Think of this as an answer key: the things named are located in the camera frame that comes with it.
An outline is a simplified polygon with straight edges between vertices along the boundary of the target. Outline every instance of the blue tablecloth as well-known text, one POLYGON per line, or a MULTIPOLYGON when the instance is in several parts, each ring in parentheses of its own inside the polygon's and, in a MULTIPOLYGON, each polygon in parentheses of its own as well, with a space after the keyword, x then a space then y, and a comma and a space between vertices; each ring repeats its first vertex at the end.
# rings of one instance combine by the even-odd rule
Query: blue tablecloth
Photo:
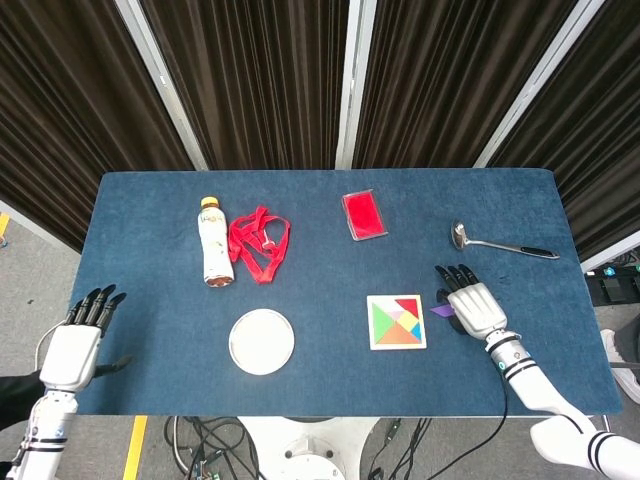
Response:
MULTIPOLYGON (((551 172, 530 169, 112 173, 104 176, 73 302, 117 283, 128 297, 100 362, 133 354, 124 371, 79 396, 90 414, 463 416, 499 415, 500 380, 484 344, 428 309, 435 264, 465 263, 497 297, 509 327, 557 389, 585 413, 620 400, 551 172), (389 235, 351 239, 341 197, 374 190, 389 235), (236 281, 202 279, 196 217, 215 195, 231 221, 266 205, 291 221, 273 284, 242 263, 236 281), (457 251, 454 218, 471 238, 539 246, 542 260, 486 247, 457 251), (420 294, 426 350, 371 351, 366 297, 420 294), (278 372, 241 371, 229 331, 249 310, 281 312, 295 350, 278 372)), ((528 414, 511 392, 511 413, 528 414)))

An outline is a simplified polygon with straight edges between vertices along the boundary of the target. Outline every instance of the robotic arm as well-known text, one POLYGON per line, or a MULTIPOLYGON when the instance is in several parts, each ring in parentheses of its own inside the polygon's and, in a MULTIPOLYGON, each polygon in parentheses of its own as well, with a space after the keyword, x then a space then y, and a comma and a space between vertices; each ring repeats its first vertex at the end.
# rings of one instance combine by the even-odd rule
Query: robotic arm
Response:
POLYGON ((53 480, 78 410, 76 393, 92 378, 124 368, 131 357, 96 367, 100 340, 125 293, 108 300, 116 286, 95 289, 67 314, 53 333, 40 381, 46 392, 31 410, 24 439, 7 475, 11 480, 53 480))
POLYGON ((436 270, 451 289, 438 291, 438 298, 447 298, 455 310, 459 325, 454 327, 487 343, 485 350, 527 408, 555 415, 531 427, 538 453, 614 480, 639 479, 640 444, 598 431, 564 399, 522 346, 520 335, 506 330, 507 317, 486 285, 464 265, 436 270))

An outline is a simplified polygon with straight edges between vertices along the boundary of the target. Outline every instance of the floor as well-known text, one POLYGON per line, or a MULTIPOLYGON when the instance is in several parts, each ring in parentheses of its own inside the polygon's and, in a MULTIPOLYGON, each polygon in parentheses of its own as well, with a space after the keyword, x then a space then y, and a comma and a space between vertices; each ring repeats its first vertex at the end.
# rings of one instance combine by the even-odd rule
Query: floor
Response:
MULTIPOLYGON (((9 246, 0 249, 0 375, 24 374, 33 369, 33 353, 40 336, 57 323, 67 310, 79 256, 61 251, 15 222, 6 237, 9 246)), ((617 328, 640 314, 640 304, 599 307, 602 327, 617 328)), ((612 429, 640 442, 640 406, 623 393, 624 411, 611 417, 612 429)), ((164 418, 152 417, 147 426, 139 468, 139 479, 184 478, 173 463, 162 436, 164 418)), ((458 453, 486 437, 497 419, 435 419, 416 452, 411 478, 425 478, 458 453)), ((366 477, 373 454, 382 444, 387 420, 373 430, 362 457, 362 477, 366 477)), ((482 450, 461 461, 439 479, 596 479, 592 472, 552 465, 539 457, 529 439, 534 420, 509 419, 502 432, 482 450)), ((133 418, 78 417, 70 444, 58 471, 60 480, 121 479, 127 458, 133 418)), ((385 471, 392 469, 406 448, 415 420, 405 420, 398 435, 379 457, 385 471)), ((15 453, 24 425, 0 434, 0 458, 15 453)), ((188 442, 188 433, 182 440, 188 442)), ((232 477, 221 470, 223 480, 232 477)), ((250 477, 238 470, 239 479, 250 477)))

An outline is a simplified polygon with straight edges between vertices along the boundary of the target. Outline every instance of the black sleeve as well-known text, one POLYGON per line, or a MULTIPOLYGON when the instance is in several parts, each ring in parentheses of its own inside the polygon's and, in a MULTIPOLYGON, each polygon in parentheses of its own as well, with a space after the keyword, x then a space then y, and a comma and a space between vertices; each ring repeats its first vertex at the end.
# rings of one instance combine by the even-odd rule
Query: black sleeve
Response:
POLYGON ((9 470, 11 470, 11 462, 0 462, 0 480, 7 477, 9 470))
POLYGON ((39 377, 39 370, 19 377, 0 377, 0 430, 29 418, 31 408, 44 395, 39 377))

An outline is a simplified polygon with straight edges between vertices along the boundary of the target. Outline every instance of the red card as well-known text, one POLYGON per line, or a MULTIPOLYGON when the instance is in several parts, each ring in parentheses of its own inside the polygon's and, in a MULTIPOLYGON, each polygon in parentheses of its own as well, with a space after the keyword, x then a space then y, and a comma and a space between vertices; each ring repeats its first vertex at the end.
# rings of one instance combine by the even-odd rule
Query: red card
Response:
POLYGON ((342 204, 354 240, 366 240, 386 235, 387 230, 382 223, 373 191, 367 190, 345 195, 342 197, 342 204))

